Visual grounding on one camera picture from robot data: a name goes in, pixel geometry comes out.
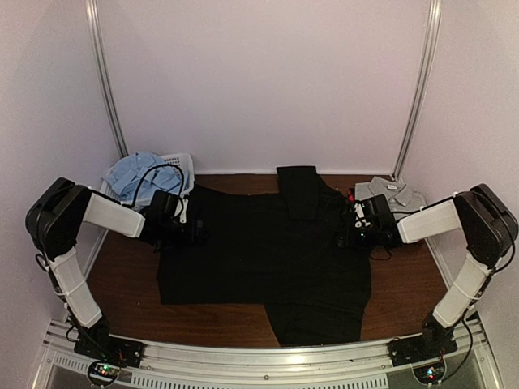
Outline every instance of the white wall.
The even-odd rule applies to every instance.
[[[93,186],[117,159],[82,0],[8,0],[0,13],[0,386],[26,387],[51,317],[27,210],[59,176]],[[79,240],[86,259],[99,230]]]
[[[443,2],[440,40],[404,179],[432,202],[487,183],[519,216],[519,2]],[[436,244],[455,276],[461,233]],[[507,388],[519,370],[519,259],[479,303]]]
[[[422,53],[424,0],[99,4],[129,148],[199,173],[389,173]]]

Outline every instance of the black cable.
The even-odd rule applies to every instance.
[[[66,331],[66,334],[65,334],[65,337],[66,339],[69,341],[69,342],[72,342],[72,343],[78,343],[78,340],[73,340],[71,338],[69,338],[68,336],[71,334],[72,330],[75,328],[74,325],[72,325],[67,331]]]
[[[36,260],[36,263],[41,270],[43,270],[45,273],[49,272],[49,269],[45,268],[45,266],[49,266],[49,261],[47,261],[47,258],[42,253],[37,253],[34,255],[34,259]]]
[[[143,182],[144,182],[144,179],[146,178],[146,176],[150,172],[152,172],[153,170],[159,169],[159,168],[165,168],[166,166],[170,166],[170,167],[174,168],[176,171],[179,172],[179,175],[180,175],[180,188],[178,189],[178,197],[180,198],[180,195],[182,194],[182,191],[184,189],[184,172],[177,165],[173,165],[173,164],[160,164],[160,165],[152,166],[151,168],[149,168],[146,171],[146,173],[144,173],[144,175],[140,178],[140,181],[139,181],[139,184],[137,185],[137,189],[135,190],[135,194],[133,196],[133,201],[131,202],[130,208],[133,208],[137,204],[137,195],[139,194],[140,187],[143,185]]]
[[[467,354],[465,354],[465,357],[463,358],[463,361],[461,361],[461,363],[457,366],[456,369],[454,369],[454,371],[447,377],[445,378],[442,378],[441,379],[441,382],[444,383],[445,381],[447,381],[448,379],[451,379],[454,374],[456,374],[458,371],[460,371],[461,367],[467,362],[467,360],[469,359],[469,356],[470,356],[470,353],[472,352],[472,348],[474,346],[474,337],[472,335],[472,331],[470,330],[469,326],[467,325],[467,322],[465,320],[465,315],[464,315],[464,318],[461,320],[461,322],[463,323],[463,326],[465,327],[465,329],[467,330],[467,332],[469,332],[469,338],[470,338],[470,345],[469,345],[469,350],[467,351]]]

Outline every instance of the white laundry basket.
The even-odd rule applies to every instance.
[[[161,158],[168,164],[177,165],[182,172],[184,173],[184,176],[188,176],[186,179],[186,182],[184,182],[184,190],[181,193],[181,197],[187,195],[193,187],[195,186],[195,170],[193,168],[193,160],[191,158],[191,154],[168,154],[165,156],[161,156]],[[101,188],[99,191],[104,194],[108,195],[112,199],[116,199],[117,201],[120,201],[119,196],[112,190],[109,183],[106,182],[104,179],[101,183]],[[152,199],[138,199],[135,203],[135,209],[140,209],[142,207],[145,207],[150,204]],[[123,204],[131,204],[131,201],[122,201]]]

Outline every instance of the metal pole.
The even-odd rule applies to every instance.
[[[441,0],[431,0],[429,7],[429,18],[427,20],[427,29],[425,34],[425,41],[423,43],[422,62],[418,73],[418,80],[414,90],[413,104],[411,105],[410,114],[407,120],[407,127],[405,128],[404,139],[400,152],[398,154],[397,164],[393,170],[393,178],[398,181],[400,179],[402,170],[404,168],[405,159],[410,149],[411,140],[413,139],[416,126],[418,124],[418,116],[422,108],[423,99],[429,74],[431,73],[432,62],[435,56],[436,43],[440,31],[440,3]]]
[[[128,155],[128,147],[124,140],[124,135],[122,134],[121,122],[119,121],[117,108],[115,106],[114,93],[109,80],[105,50],[103,48],[103,40],[101,37],[101,26],[97,14],[97,0],[87,0],[86,6],[88,26],[90,27],[90,33],[92,35],[94,56],[96,58],[97,72],[101,83],[103,100],[105,101],[106,112],[114,135],[115,145],[118,149],[119,156],[123,158]]]

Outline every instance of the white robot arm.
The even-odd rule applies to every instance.
[[[29,210],[25,225],[36,248],[36,260],[49,273],[56,294],[66,303],[79,332],[75,351],[100,360],[114,353],[125,365],[138,366],[143,345],[109,336],[101,313],[78,264],[76,238],[82,223],[101,226],[151,244],[201,237],[203,226],[185,224],[187,200],[157,190],[144,213],[85,186],[59,178]]]
[[[395,340],[389,345],[394,365],[454,351],[453,328],[481,297],[493,275],[508,266],[509,261],[497,268],[510,247],[515,247],[516,218],[485,184],[456,193],[398,222],[394,221],[383,195],[356,204],[355,213],[357,225],[353,233],[350,231],[351,246],[359,243],[399,246],[455,229],[463,230],[467,241],[465,262],[453,285],[424,320],[423,335]]]

